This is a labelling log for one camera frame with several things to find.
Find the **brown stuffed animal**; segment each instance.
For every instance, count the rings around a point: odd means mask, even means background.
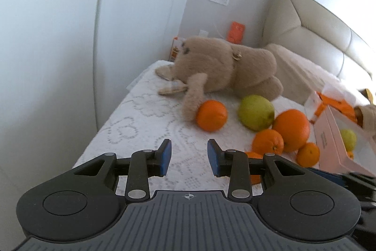
[[[240,98],[253,94],[270,101],[277,98],[283,87],[274,76],[276,71],[276,59],[268,50],[206,37],[188,38],[175,64],[155,70],[161,78],[177,80],[176,86],[159,94],[187,91],[183,116],[189,121],[195,119],[205,92],[232,88]]]

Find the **metal screw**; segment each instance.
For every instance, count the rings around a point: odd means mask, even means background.
[[[250,196],[249,191],[245,189],[235,189],[232,191],[232,196],[239,199],[248,198]]]
[[[134,189],[128,193],[128,197],[133,199],[141,199],[146,196],[146,192],[141,189]]]

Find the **orange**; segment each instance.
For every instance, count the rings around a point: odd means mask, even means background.
[[[262,155],[255,153],[253,151],[248,151],[248,152],[246,152],[246,154],[249,158],[262,159]],[[252,183],[252,185],[261,183],[261,176],[260,175],[251,175],[251,183]]]
[[[205,101],[196,114],[196,123],[207,132],[221,129],[227,121],[227,109],[216,100]]]
[[[315,143],[306,143],[296,155],[296,162],[302,167],[312,167],[319,159],[320,149]]]
[[[283,152],[283,138],[275,130],[262,130],[253,139],[252,151],[261,155],[264,153],[281,154]]]
[[[293,152],[304,146],[310,133],[307,116],[294,109],[279,114],[274,120],[272,129],[282,135],[285,152]]]
[[[347,156],[350,158],[350,159],[354,159],[354,153],[352,151],[346,151],[347,152]]]

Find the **triangular cutout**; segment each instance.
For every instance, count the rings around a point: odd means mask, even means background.
[[[75,173],[78,176],[96,176],[104,164],[104,160],[98,160]]]
[[[301,176],[304,175],[303,171],[300,171],[288,164],[283,163],[282,161],[274,161],[276,166],[281,173],[282,176],[289,177],[289,176]]]

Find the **white tablecloth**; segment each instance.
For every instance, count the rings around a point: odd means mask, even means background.
[[[159,88],[169,86],[170,82],[159,78],[154,69],[166,64],[169,62],[157,61],[143,72],[75,166],[105,152],[126,158],[141,149],[157,149],[165,138],[169,138],[172,141],[172,158],[167,176],[149,179],[151,195],[155,190],[224,190],[227,193],[229,178],[214,177],[207,158],[207,141],[214,138],[222,149],[249,151],[255,133],[238,120],[236,112],[240,99],[231,91],[207,94],[208,99],[218,100],[226,106],[228,120],[221,130],[205,132],[195,123],[183,120],[180,112],[183,94],[157,94]],[[304,112],[302,105],[283,97],[274,100],[273,105],[276,116],[287,109]],[[313,128],[309,141],[315,142]],[[124,194],[125,183],[126,177],[121,177],[118,195]],[[261,185],[253,186],[253,194],[260,193]]]

